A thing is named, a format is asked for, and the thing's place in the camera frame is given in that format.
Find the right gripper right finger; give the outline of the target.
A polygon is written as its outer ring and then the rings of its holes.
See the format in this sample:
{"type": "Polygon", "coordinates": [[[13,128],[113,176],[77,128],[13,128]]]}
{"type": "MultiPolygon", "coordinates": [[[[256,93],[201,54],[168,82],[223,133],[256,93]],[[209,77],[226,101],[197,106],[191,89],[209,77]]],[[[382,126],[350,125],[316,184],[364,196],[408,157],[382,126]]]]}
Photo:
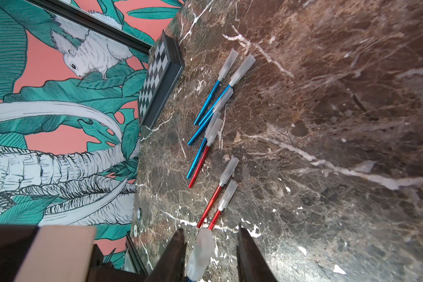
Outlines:
{"type": "Polygon", "coordinates": [[[237,271],[239,282],[276,282],[248,230],[239,225],[237,234],[237,271]]]}

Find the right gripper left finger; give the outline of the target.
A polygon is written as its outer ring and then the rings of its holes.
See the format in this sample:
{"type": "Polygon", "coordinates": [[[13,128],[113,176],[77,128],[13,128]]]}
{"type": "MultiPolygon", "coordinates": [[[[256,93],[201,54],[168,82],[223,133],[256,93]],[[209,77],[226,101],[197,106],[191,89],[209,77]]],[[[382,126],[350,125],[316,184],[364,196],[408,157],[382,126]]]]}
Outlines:
{"type": "Polygon", "coordinates": [[[177,229],[145,282],[184,282],[186,247],[184,230],[177,229]]]}

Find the blue knife bottom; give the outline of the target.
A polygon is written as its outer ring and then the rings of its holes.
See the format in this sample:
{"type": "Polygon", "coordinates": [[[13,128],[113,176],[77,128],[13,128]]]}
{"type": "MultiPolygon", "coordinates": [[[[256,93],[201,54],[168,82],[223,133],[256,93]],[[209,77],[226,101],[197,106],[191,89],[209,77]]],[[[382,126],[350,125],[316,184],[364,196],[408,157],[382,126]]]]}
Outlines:
{"type": "Polygon", "coordinates": [[[212,231],[201,229],[186,268],[186,277],[189,282],[197,282],[203,277],[214,249],[215,241],[212,231]]]}

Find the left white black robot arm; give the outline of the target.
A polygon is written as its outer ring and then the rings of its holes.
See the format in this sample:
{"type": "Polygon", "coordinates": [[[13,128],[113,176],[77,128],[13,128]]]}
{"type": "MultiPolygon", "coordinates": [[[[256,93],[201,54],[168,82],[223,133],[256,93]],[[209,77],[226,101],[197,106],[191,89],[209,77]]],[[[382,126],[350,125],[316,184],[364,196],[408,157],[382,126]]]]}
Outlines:
{"type": "Polygon", "coordinates": [[[0,224],[0,282],[143,282],[106,262],[87,226],[0,224]]]}

